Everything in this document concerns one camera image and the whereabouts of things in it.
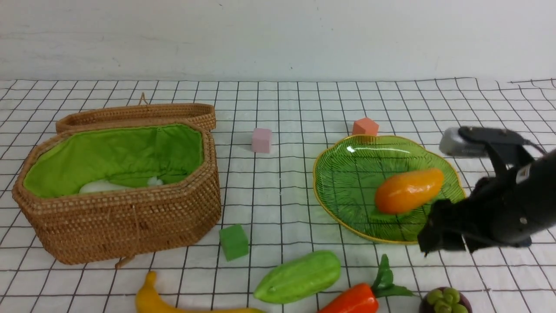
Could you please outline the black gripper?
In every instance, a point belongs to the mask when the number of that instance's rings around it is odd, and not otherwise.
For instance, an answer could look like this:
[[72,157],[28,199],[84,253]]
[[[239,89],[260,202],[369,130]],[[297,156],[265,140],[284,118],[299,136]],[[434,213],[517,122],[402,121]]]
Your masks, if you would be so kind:
[[494,238],[492,222],[498,216],[494,204],[513,186],[512,176],[483,177],[470,196],[452,202],[440,199],[431,205],[427,221],[417,236],[425,256],[436,251],[469,251],[483,248],[513,247],[512,243]]

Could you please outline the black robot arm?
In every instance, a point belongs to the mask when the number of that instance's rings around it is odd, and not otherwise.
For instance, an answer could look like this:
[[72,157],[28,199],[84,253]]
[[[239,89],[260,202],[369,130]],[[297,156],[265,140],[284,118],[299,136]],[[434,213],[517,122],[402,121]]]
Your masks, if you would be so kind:
[[417,236],[421,252],[529,247],[532,235],[555,226],[555,164],[551,151],[482,178],[463,200],[437,200]]

